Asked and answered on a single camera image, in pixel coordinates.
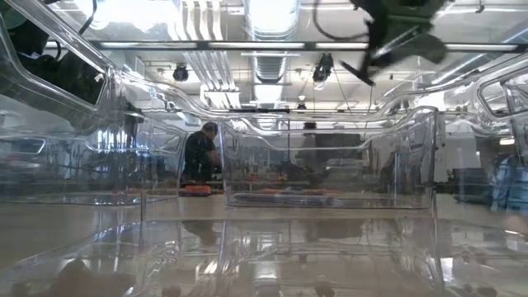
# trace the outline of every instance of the red object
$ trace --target red object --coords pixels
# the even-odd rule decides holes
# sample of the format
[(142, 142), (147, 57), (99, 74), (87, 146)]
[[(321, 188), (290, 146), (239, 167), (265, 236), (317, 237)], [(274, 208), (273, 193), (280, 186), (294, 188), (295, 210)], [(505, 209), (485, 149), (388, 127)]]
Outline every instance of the red object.
[(210, 186), (186, 186), (185, 192), (187, 193), (201, 193), (201, 194), (211, 194)]

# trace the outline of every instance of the white pipe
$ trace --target white pipe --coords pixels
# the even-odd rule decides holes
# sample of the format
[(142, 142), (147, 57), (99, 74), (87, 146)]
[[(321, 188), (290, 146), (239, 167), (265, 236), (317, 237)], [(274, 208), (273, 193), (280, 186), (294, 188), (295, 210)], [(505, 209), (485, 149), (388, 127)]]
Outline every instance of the white pipe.
[[(222, 36), (222, 29), (220, 28), (220, 17), (221, 17), (221, 11), (220, 11), (220, 1), (219, 0), (213, 0), (211, 2), (213, 6), (213, 35), (215, 40), (223, 40), (224, 37)], [(220, 56), (220, 63), (222, 64), (222, 68), (224, 70), (225, 76), (228, 80), (229, 84), (229, 90), (236, 91), (237, 87), (234, 84), (233, 75), (231, 74), (231, 68), (229, 67), (229, 59), (228, 55), (225, 51), (219, 52)]]
[[(182, 3), (177, 0), (173, 0), (174, 7), (176, 9), (176, 21), (174, 23), (174, 26), (172, 24), (167, 24), (167, 33), (171, 38), (174, 40), (188, 40), (187, 35), (185, 33), (185, 27), (183, 25), (183, 11), (182, 11)], [(183, 57), (187, 61), (188, 64), (191, 65), (193, 70), (196, 73), (196, 76), (200, 79), (202, 85), (207, 90), (213, 90), (215, 86), (213, 83), (204, 75), (205, 70), (201, 67), (200, 63), (198, 62), (198, 57), (196, 56), (196, 53), (194, 52), (184, 52)]]
[[(195, 28), (195, 4), (192, 0), (186, 0), (187, 2), (187, 24), (186, 24), (186, 31), (191, 40), (198, 40), (198, 35), (196, 34), (196, 28)], [(214, 89), (220, 90), (220, 83), (218, 82), (218, 78), (216, 77), (215, 70), (211, 67), (210, 63), (207, 63), (207, 56), (202, 51), (198, 53), (198, 56), (200, 57), (198, 59), (198, 62), (204, 67), (205, 69), (205, 76), (213, 82)]]
[[(198, 3), (200, 4), (200, 34), (201, 34), (201, 37), (204, 40), (211, 40), (211, 35), (209, 33), (209, 22), (207, 18), (207, 2), (205, 0), (200, 0)], [(217, 51), (213, 51), (213, 52), (207, 52), (205, 53), (205, 55), (210, 56), (210, 59), (208, 60), (213, 60), (214, 66), (218, 70), (220, 79), (222, 81), (221, 89), (228, 90), (229, 89), (228, 79), (226, 78), (225, 71), (222, 68), (222, 64), (220, 63), (221, 58), (219, 56), (219, 53)]]

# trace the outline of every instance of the fluorescent light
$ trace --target fluorescent light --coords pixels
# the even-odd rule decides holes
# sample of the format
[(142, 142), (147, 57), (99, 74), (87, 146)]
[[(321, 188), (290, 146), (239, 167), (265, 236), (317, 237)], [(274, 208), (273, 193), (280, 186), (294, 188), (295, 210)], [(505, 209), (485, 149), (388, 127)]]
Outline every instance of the fluorescent light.
[(317, 112), (317, 113), (335, 113), (339, 112), (338, 110), (313, 110), (313, 109), (305, 109), (305, 110), (291, 110), (293, 112), (299, 112), (299, 113), (310, 113), (310, 112)]
[(101, 47), (103, 49), (105, 49), (105, 47), (109, 47), (109, 48), (112, 48), (112, 49), (126, 49), (126, 48), (130, 48), (130, 47), (134, 47), (134, 48), (140, 48), (140, 49), (146, 49), (148, 50), (149, 48), (159, 48), (159, 47), (163, 47), (163, 48), (167, 48), (167, 50), (170, 50), (170, 49), (189, 49), (189, 50), (193, 50), (193, 49), (196, 49), (196, 43), (195, 42), (171, 42), (171, 43), (167, 43), (167, 42), (112, 42), (112, 41), (107, 41), (107, 42), (101, 42)]
[(281, 49), (281, 50), (298, 50), (304, 48), (302, 42), (210, 42), (209, 47), (214, 48), (231, 48), (231, 49)]
[(468, 61), (460, 64), (458, 67), (455, 67), (454, 69), (451, 69), (450, 71), (442, 74), (439, 78), (433, 80), (431, 83), (433, 85), (436, 85), (437, 83), (440, 83), (441, 81), (443, 81), (444, 79), (448, 78), (449, 76), (455, 74), (457, 71), (461, 70), (462, 68), (466, 67), (467, 65), (473, 63), (474, 61), (482, 58), (484, 56), (484, 54), (479, 54), (477, 56), (474, 56), (472, 59), (469, 59)]
[(241, 53), (240, 54), (243, 57), (300, 57), (300, 54), (292, 54), (292, 53)]
[(319, 42), (315, 44), (320, 50), (365, 50), (366, 42)]
[(448, 50), (482, 50), (482, 51), (511, 51), (514, 50), (517, 45), (446, 45)]
[(501, 139), (499, 141), (499, 144), (500, 145), (512, 145), (515, 143), (515, 140), (514, 139)]

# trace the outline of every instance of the ventilation duct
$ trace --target ventilation duct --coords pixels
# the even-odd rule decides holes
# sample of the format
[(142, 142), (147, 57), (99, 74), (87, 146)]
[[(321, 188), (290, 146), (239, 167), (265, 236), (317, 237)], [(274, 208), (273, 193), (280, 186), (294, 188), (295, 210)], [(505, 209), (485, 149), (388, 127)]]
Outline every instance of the ventilation duct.
[[(244, 8), (252, 40), (288, 41), (294, 38), (299, 20), (299, 0), (245, 0)], [(257, 101), (274, 102), (281, 99), (281, 84), (285, 81), (287, 64), (286, 57), (252, 57)]]

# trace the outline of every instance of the black cable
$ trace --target black cable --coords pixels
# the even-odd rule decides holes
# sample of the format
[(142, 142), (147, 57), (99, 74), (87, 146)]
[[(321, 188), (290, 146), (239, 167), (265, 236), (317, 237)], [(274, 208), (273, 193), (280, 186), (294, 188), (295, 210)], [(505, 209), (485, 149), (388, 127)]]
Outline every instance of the black cable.
[(319, 31), (319, 33), (321, 33), (323, 36), (325, 36), (325, 37), (327, 37), (328, 39), (331, 39), (331, 40), (353, 41), (353, 40), (360, 39), (361, 37), (366, 37), (366, 36), (369, 35), (368, 33), (361, 33), (361, 34), (356, 34), (356, 35), (352, 35), (352, 36), (348, 36), (348, 37), (343, 37), (343, 36), (335, 36), (335, 35), (332, 35), (332, 34), (326, 32), (319, 25), (318, 18), (317, 18), (318, 9), (319, 9), (319, 5), (320, 4), (321, 4), (321, 0), (315, 0), (315, 2), (313, 3), (312, 18), (313, 18), (313, 25), (315, 26), (317, 31)]
[(62, 49), (60, 48), (60, 43), (56, 40), (55, 44), (57, 45), (57, 55), (55, 55), (55, 60), (59, 61), (60, 55), (62, 54)]
[(61, 0), (44, 0), (43, 3), (45, 5), (50, 5), (50, 4), (53, 4), (55, 2), (59, 2), (59, 1), (61, 1)]
[(93, 22), (93, 17), (96, 15), (96, 12), (97, 12), (97, 0), (92, 0), (92, 4), (93, 4), (92, 15), (86, 20), (84, 25), (82, 25), (81, 29), (79, 30), (79, 35), (82, 35), (84, 33), (84, 31), (86, 31), (88, 29), (88, 27)]

